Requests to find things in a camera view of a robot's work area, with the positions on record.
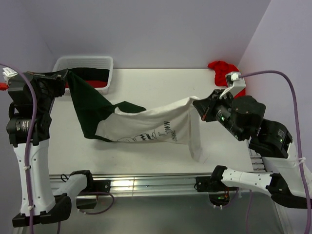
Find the white and green t shirt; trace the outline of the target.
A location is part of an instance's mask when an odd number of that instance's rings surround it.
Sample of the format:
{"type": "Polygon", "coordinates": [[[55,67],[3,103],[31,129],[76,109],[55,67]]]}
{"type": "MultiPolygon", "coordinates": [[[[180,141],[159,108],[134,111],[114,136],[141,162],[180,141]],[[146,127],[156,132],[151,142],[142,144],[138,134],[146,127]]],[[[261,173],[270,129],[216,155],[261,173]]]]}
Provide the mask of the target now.
{"type": "Polygon", "coordinates": [[[145,109],[123,101],[112,104],[74,71],[67,76],[72,103],[83,135],[105,142],[168,142],[189,147],[199,161],[201,145],[199,114],[191,96],[171,104],[145,109]]]}

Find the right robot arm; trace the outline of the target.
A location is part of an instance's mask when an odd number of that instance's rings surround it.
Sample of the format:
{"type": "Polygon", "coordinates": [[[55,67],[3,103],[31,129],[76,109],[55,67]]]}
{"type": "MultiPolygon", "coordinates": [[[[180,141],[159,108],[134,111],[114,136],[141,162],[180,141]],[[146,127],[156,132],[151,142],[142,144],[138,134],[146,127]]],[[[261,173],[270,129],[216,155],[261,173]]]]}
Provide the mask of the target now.
{"type": "Polygon", "coordinates": [[[216,89],[205,98],[193,102],[204,122],[219,122],[238,141],[249,141],[249,149],[267,159],[277,173],[241,172],[217,165],[210,176],[196,178],[198,192],[221,192],[245,188],[268,195],[287,208],[307,209],[312,206],[306,195],[293,138],[285,125],[264,119],[266,106],[252,96],[234,98],[216,89]]]}

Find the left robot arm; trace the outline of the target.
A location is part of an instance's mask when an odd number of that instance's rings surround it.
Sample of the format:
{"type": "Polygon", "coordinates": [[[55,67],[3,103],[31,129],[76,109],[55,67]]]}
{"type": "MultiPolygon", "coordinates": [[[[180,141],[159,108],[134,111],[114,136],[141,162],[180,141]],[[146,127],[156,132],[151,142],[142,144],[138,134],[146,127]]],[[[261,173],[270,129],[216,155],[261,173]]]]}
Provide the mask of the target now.
{"type": "Polygon", "coordinates": [[[20,212],[13,218],[15,228],[51,224],[69,218],[76,197],[94,191],[88,170],[75,171],[56,191],[50,185],[48,148],[55,98],[65,93],[69,71],[19,73],[3,69],[12,99],[6,130],[19,164],[22,189],[20,212]]]}

